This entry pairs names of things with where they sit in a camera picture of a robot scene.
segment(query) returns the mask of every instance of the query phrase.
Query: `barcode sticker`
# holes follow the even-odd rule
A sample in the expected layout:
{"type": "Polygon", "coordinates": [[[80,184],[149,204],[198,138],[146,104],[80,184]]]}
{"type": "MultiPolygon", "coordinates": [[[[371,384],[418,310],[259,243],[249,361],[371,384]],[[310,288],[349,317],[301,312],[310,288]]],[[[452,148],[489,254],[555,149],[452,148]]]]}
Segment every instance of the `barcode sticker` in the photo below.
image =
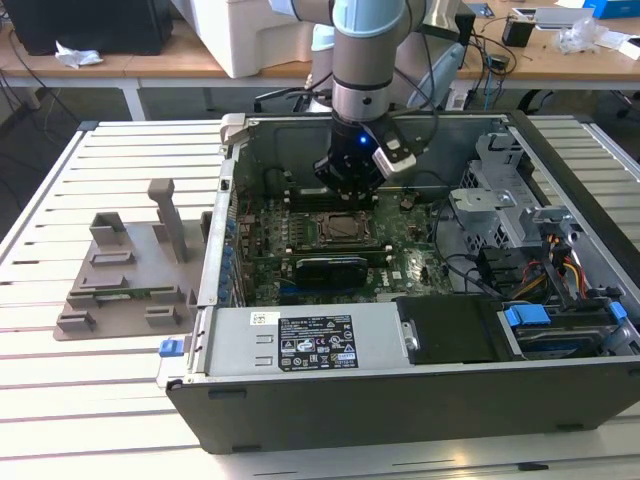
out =
{"type": "Polygon", "coordinates": [[[250,325],[277,325],[280,312],[251,312],[250,325]]]}

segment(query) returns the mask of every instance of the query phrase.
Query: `aluminum extrusion table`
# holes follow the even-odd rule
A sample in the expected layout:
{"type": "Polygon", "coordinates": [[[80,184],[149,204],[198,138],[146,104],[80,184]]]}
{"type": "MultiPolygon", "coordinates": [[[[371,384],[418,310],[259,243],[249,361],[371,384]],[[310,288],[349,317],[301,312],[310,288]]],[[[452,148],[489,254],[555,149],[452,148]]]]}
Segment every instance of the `aluminum extrusion table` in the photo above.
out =
{"type": "MultiPolygon", "coordinates": [[[[598,200],[638,244],[640,184],[630,159],[597,127],[567,117],[534,122],[565,142],[564,158],[594,193],[608,188],[598,200]],[[634,200],[618,207],[622,197],[634,200]]],[[[112,122],[76,133],[0,245],[0,478],[638,477],[640,404],[591,432],[210,456],[155,383],[160,337],[56,342],[52,330],[94,214],[152,221],[148,180],[172,177],[182,218],[198,219],[215,201],[219,127],[112,122]],[[549,469],[518,470],[528,462],[549,469]]],[[[334,408],[327,403],[328,413],[334,408]]]]}

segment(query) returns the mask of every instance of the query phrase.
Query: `white box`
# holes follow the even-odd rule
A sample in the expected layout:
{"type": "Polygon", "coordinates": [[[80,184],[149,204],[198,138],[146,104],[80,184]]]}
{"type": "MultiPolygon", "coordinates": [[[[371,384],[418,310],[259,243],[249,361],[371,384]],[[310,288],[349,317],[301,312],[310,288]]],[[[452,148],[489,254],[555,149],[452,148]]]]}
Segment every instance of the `white box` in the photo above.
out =
{"type": "Polygon", "coordinates": [[[274,13],[268,0],[172,0],[232,78],[311,60],[313,24],[274,13]]]}

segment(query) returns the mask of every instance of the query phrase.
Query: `motherboard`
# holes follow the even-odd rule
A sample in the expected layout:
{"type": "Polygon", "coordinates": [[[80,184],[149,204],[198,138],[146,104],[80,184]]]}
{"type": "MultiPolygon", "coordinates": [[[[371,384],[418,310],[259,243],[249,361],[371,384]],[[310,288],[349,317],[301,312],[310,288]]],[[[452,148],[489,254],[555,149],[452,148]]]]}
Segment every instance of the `motherboard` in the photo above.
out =
{"type": "Polygon", "coordinates": [[[388,302],[453,291],[433,248],[431,205],[414,193],[382,193],[362,211],[297,211],[283,200],[251,199],[238,210],[249,305],[388,302]]]}

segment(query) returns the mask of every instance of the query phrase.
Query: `warning label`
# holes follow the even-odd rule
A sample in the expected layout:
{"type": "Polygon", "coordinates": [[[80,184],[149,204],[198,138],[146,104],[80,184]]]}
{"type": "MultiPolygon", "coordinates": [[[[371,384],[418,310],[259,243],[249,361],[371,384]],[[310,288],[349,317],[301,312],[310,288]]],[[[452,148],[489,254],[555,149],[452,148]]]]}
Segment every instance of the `warning label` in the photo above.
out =
{"type": "Polygon", "coordinates": [[[278,322],[283,372],[357,368],[351,316],[281,318],[278,322]]]}

